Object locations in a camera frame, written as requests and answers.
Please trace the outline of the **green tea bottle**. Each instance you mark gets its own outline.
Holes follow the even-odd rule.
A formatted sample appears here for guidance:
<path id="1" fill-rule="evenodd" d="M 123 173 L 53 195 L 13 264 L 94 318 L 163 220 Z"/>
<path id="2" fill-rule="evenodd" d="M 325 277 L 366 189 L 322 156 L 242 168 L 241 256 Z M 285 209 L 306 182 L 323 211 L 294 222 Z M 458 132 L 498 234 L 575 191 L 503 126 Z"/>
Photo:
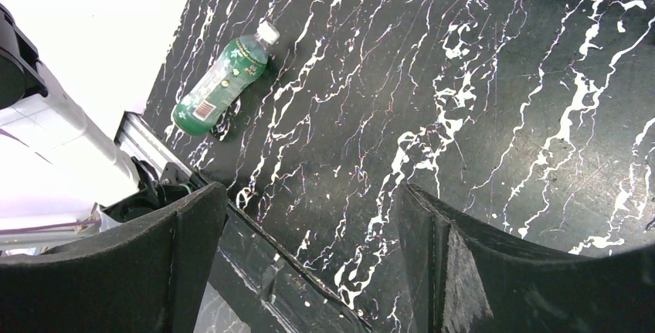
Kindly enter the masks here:
<path id="1" fill-rule="evenodd" d="M 191 136 L 207 134 L 232 102 L 265 71 L 270 47 L 280 38 L 269 22 L 231 40 L 201 80 L 175 106 L 174 124 Z"/>

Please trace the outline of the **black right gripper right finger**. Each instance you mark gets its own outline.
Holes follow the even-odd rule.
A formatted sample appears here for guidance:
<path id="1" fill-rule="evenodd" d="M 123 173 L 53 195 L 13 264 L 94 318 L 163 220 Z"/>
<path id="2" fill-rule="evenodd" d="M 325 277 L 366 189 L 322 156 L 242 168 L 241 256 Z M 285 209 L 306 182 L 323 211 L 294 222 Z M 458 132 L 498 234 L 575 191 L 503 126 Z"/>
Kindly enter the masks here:
<path id="1" fill-rule="evenodd" d="M 654 248 L 593 258 L 522 240 L 424 189 L 396 192 L 414 332 L 652 332 Z"/>

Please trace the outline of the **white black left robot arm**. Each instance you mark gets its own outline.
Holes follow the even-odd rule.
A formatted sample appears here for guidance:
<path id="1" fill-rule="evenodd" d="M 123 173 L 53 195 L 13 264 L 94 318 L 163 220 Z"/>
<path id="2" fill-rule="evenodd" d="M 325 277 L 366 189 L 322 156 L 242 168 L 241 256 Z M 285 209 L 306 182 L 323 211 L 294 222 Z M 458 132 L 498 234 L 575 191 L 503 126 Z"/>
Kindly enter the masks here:
<path id="1" fill-rule="evenodd" d="M 1 10 L 1 232 L 119 222 L 168 204 L 149 169 L 119 149 L 64 90 Z"/>

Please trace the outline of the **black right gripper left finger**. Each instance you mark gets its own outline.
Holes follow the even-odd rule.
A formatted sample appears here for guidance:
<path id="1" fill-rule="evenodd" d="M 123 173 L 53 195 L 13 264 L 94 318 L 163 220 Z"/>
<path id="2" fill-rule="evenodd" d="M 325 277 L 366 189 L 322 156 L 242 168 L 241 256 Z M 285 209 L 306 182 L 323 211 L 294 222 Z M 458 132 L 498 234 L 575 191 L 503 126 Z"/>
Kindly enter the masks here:
<path id="1" fill-rule="evenodd" d="M 213 183 L 94 236 L 1 260 L 3 332 L 191 332 L 224 228 Z"/>

